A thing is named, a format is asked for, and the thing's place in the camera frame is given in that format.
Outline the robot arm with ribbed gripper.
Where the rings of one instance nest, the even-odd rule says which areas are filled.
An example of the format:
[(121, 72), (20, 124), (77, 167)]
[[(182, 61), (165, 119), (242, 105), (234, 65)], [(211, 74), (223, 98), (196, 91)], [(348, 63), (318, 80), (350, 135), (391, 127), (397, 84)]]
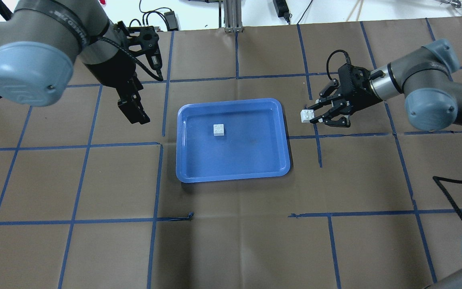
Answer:
[(438, 39), (372, 71), (370, 87), (382, 101), (404, 95), (408, 121), (418, 130), (462, 126), (462, 83), (450, 79), (459, 69), (452, 44)]

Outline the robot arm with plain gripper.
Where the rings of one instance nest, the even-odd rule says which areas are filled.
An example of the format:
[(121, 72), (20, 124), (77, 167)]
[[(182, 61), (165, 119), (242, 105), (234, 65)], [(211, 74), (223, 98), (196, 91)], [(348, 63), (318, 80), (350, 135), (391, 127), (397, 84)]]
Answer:
[(0, 22), (0, 96), (55, 104), (77, 59), (95, 77), (95, 36), (112, 24), (98, 0), (20, 0)]

